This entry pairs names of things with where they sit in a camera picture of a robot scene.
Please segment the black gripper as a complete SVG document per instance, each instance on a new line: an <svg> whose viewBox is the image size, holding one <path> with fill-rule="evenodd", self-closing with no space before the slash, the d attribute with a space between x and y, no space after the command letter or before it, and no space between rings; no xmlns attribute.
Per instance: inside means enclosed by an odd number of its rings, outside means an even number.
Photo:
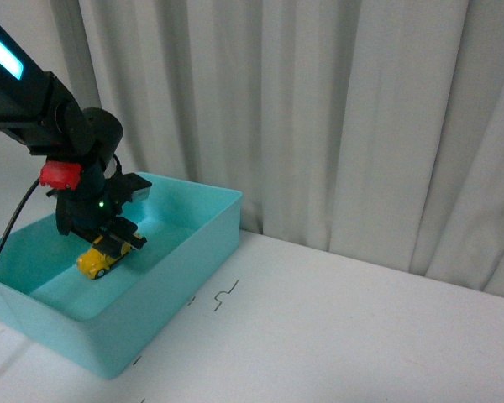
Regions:
<svg viewBox="0 0 504 403"><path fill-rule="evenodd" d="M102 254L125 254L125 249L142 249L146 237L137 234L138 225L116 212L107 190L105 164L83 165L81 181L75 190L56 190L55 221L58 233L74 233Z"/></svg>

